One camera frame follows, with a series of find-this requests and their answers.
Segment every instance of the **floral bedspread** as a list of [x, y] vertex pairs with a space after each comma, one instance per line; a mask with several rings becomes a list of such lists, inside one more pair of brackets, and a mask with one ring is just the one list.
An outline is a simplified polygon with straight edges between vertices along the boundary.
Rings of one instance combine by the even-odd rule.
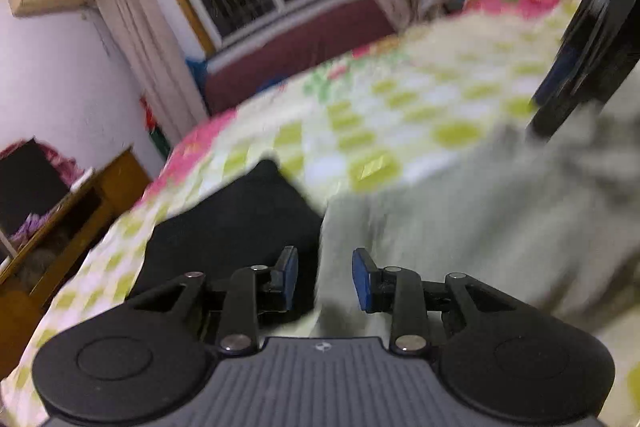
[[113, 225], [60, 290], [2, 401], [20, 427], [47, 415], [31, 363], [53, 335], [124, 301], [156, 223], [190, 208], [264, 155], [312, 204], [341, 190], [409, 182], [450, 163], [500, 121], [525, 125], [529, 100], [578, 0], [537, 20], [472, 12], [409, 29], [293, 77], [240, 105], [187, 141], [161, 185]]

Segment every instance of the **screw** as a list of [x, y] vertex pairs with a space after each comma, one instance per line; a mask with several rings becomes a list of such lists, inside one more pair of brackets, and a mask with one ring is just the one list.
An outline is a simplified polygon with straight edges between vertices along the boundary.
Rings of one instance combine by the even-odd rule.
[[420, 335], [402, 335], [396, 338], [396, 346], [402, 351], [420, 351], [426, 345], [427, 341]]
[[225, 351], [243, 351], [249, 346], [251, 346], [251, 339], [242, 333], [227, 335], [220, 341], [220, 347]]

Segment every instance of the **black mechanical arm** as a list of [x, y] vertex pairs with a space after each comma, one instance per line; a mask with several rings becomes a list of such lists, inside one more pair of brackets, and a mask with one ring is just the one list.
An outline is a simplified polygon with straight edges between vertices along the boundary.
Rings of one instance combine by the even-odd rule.
[[[352, 258], [360, 307], [392, 315], [379, 338], [267, 338], [258, 314], [292, 303], [297, 253], [188, 273], [55, 336], [33, 363], [63, 426], [595, 427], [614, 378], [596, 339], [463, 273], [425, 282]], [[431, 340], [440, 312], [447, 340]]]

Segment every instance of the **purple cloth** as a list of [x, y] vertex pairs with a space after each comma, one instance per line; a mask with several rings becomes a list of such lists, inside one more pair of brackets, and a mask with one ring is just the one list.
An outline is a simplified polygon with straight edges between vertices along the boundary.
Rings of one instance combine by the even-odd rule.
[[9, 238], [9, 241], [14, 246], [16, 250], [19, 250], [24, 245], [27, 244], [28, 240], [40, 229], [42, 225], [47, 222], [47, 219], [51, 217], [57, 208], [50, 210], [44, 216], [39, 216], [38, 214], [29, 214], [27, 219], [24, 220], [22, 226], [17, 230], [14, 235]]

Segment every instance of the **gray ribbed panel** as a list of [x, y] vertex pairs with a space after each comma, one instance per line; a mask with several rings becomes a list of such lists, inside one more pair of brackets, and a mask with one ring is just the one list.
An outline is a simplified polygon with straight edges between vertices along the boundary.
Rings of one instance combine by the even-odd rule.
[[[329, 343], [330, 349], [317, 349]], [[48, 427], [68, 424], [49, 421]], [[189, 404], [148, 427], [499, 427], [449, 396], [426, 362], [379, 339], [272, 338], [225, 360]], [[587, 419], [574, 427], [596, 427]]]

